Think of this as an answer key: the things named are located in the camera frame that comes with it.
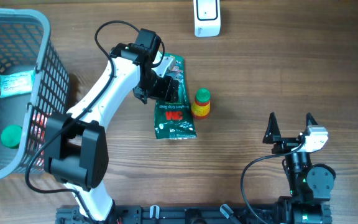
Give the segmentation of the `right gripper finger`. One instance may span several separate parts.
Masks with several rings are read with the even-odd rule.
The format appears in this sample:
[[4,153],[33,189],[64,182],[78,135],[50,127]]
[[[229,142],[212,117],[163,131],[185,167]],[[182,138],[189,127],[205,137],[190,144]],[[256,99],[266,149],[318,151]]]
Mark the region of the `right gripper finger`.
[[264,144],[275,144],[282,140],[280,129],[278,127],[277,118],[274,112],[269,115],[268,126],[264,134],[262,142]]
[[313,118],[311,113],[307,113],[306,114],[306,126],[317,126],[318,123],[316,122],[316,120]]

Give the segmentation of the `green 3M gloves packet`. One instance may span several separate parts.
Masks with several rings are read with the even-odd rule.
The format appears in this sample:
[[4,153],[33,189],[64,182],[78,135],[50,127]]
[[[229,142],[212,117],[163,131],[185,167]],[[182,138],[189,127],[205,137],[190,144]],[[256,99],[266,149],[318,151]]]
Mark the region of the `green 3M gloves packet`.
[[163,63],[170,62],[165,76],[178,81],[178,101],[156,101],[154,128],[156,139],[195,139],[196,129],[186,89],[185,61],[182,56],[166,53]]

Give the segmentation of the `green cap sauce bottle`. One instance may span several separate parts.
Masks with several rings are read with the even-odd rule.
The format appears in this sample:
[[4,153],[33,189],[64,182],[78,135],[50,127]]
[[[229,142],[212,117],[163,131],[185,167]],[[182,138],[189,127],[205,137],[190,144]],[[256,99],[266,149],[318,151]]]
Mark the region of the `green cap sauce bottle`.
[[196,119],[205,119],[211,111],[211,93],[207,88],[200,88],[191,106],[191,113]]

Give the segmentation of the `green lid white jar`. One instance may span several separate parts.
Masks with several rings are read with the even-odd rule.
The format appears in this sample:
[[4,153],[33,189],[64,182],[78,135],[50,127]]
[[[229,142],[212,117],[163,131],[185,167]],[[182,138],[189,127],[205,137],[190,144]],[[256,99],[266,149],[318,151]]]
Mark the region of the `green lid white jar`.
[[20,145],[21,134],[21,126],[15,124],[6,126],[1,133],[2,145],[11,149],[17,149]]

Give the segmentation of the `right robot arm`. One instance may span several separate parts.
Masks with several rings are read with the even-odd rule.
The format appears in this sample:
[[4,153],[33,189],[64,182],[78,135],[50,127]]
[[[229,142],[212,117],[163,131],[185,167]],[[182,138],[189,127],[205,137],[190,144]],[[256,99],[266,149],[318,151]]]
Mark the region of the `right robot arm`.
[[290,188],[290,196],[275,203],[272,223],[332,223],[331,191],[335,171],[325,164],[313,164],[311,154],[322,150],[328,131],[313,116],[306,115],[306,128],[295,138],[281,136],[275,113],[271,113],[262,140],[273,144],[272,154],[284,155],[282,166]]

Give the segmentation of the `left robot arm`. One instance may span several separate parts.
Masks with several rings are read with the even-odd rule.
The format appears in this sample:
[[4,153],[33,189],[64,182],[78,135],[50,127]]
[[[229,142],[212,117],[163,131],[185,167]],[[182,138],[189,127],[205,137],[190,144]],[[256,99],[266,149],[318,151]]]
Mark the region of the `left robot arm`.
[[88,222],[116,222],[115,203],[103,182],[109,162],[106,129],[126,95],[132,91],[143,103],[178,100],[179,82],[165,74],[172,59],[159,53],[161,46],[161,38],[147,29],[135,42],[117,44],[83,100],[47,120],[44,170],[76,196]]

